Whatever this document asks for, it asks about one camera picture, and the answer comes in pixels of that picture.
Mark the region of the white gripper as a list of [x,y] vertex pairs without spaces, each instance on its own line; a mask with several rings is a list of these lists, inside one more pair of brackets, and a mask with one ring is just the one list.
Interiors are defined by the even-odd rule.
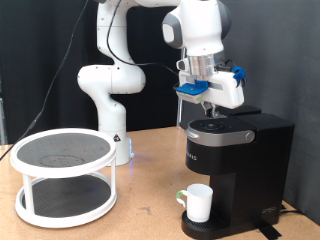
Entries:
[[232,72],[224,71],[218,71],[204,80],[180,71],[178,96],[187,102],[201,103],[204,114],[213,118],[222,118],[216,105],[234,109],[244,103],[242,86]]

